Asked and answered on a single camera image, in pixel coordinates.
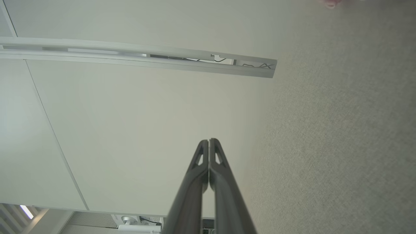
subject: white cylindrical pipe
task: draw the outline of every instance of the white cylindrical pipe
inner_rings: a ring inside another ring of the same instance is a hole
[[[119,225],[119,231],[124,232],[145,232],[145,233],[160,233],[161,227],[158,225]]]

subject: ceiling light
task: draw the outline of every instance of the ceiling light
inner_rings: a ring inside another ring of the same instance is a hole
[[[33,214],[29,211],[29,209],[26,206],[20,205],[20,207],[23,209],[23,211],[26,213],[29,219],[33,219]]]

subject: gray fabric surface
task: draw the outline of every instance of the gray fabric surface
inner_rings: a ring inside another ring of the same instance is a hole
[[[416,233],[416,1],[290,7],[241,188],[258,232]]]

